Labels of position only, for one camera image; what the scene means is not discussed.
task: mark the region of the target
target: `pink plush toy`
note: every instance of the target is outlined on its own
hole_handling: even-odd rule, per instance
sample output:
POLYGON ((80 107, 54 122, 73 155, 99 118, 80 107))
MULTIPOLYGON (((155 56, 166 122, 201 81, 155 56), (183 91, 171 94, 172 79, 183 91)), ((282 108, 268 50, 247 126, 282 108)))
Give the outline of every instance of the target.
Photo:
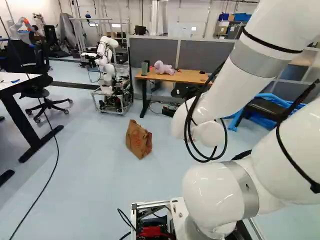
POLYGON ((175 70, 172 68, 172 65, 165 65, 162 61, 156 61, 154 64, 156 74, 175 74, 175 70))

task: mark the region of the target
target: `wooden desk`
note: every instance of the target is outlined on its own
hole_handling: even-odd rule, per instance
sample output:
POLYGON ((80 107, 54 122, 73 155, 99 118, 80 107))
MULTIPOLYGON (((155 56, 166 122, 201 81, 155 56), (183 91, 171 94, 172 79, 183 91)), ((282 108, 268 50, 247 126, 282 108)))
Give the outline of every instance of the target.
POLYGON ((167 81, 174 83, 185 83, 185 84, 205 84, 208 79, 207 74, 200 74, 199 70, 187 70, 181 69, 181 72, 176 72, 174 75, 169 74, 156 74, 155 69, 152 68, 148 72, 147 76, 142 76, 141 71, 135 76, 136 80, 142 81, 142 110, 140 118, 143 118, 150 104, 150 99, 147 99, 147 81, 167 81))
POLYGON ((204 84, 207 79, 207 74, 200 74, 199 70, 186 70, 181 69, 181 72, 177 71, 174 75, 169 74, 156 74, 155 69, 152 68, 148 72, 147 76, 142 76, 141 71, 135 76, 137 80, 158 80, 167 81, 175 83, 185 83, 185 84, 204 84))

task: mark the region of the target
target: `white desk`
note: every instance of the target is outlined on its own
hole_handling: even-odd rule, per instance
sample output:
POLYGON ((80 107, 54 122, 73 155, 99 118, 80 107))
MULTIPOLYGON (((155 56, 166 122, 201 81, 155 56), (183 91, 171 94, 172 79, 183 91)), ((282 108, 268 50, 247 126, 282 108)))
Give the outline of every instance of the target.
MULTIPOLYGON (((40 76, 39 74, 29 74, 30 79, 34 79, 36 77, 40 76)), ((21 84, 25 81, 28 81, 27 74, 25 73, 15 73, 15 72, 0 72, 0 91, 10 88, 14 85, 21 84)))
MULTIPOLYGON (((27 160, 29 160, 33 154, 35 154, 44 144, 53 138, 54 135, 64 128, 64 126, 59 125, 46 134, 43 138, 39 138, 14 98, 14 94, 23 91, 24 84, 27 84, 27 81, 36 81, 35 78, 40 76, 41 75, 39 74, 29 74, 29 80, 27 74, 25 73, 0 72, 0 81, 4 80, 4 82, 0 83, 0 99, 2 100, 15 125, 18 127, 21 134, 30 145, 30 148, 19 158, 20 163, 25 163, 27 160)), ((14 171, 8 170, 4 174, 0 175, 0 186, 4 184, 10 177, 12 177, 13 174, 14 171)))

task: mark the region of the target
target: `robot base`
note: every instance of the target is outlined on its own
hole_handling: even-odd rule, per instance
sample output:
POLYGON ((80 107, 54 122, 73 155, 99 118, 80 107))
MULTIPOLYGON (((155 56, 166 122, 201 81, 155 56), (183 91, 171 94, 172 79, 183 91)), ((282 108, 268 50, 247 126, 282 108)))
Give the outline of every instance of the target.
MULTIPOLYGON (((164 208, 170 209, 167 213, 167 230, 175 235, 176 240, 212 240, 199 231, 189 217, 183 197, 172 198, 170 201, 132 203, 130 220, 136 228, 139 220, 164 208)), ((254 239, 263 240, 263 237, 258 234, 259 231, 256 229, 253 219, 250 219, 249 223, 250 225, 246 226, 243 221, 237 222, 235 230, 225 240, 252 240, 246 227, 251 227, 253 230, 251 232, 257 234, 254 239)), ((139 239, 134 230, 131 230, 130 238, 131 240, 139 239)))

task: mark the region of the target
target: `desk leg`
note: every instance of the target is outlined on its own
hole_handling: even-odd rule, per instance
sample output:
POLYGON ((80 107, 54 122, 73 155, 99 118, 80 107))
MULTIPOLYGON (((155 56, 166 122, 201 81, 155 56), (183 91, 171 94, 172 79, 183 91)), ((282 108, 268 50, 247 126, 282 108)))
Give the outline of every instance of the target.
POLYGON ((26 115, 22 112, 13 95, 6 95, 1 98, 6 110, 10 114, 15 125, 18 127, 30 148, 19 158, 20 163, 25 163, 33 154, 35 154, 43 145, 45 145, 54 135, 60 132, 64 126, 59 125, 50 131, 43 138, 39 138, 32 128, 26 115))
POLYGON ((147 80, 142 81, 142 110, 140 113, 140 118, 143 119, 147 109, 149 108, 150 99, 147 99, 147 80))
POLYGON ((0 187, 5 184, 6 181, 8 181, 13 175, 15 174, 15 171, 8 170, 5 171, 3 174, 0 175, 0 187))

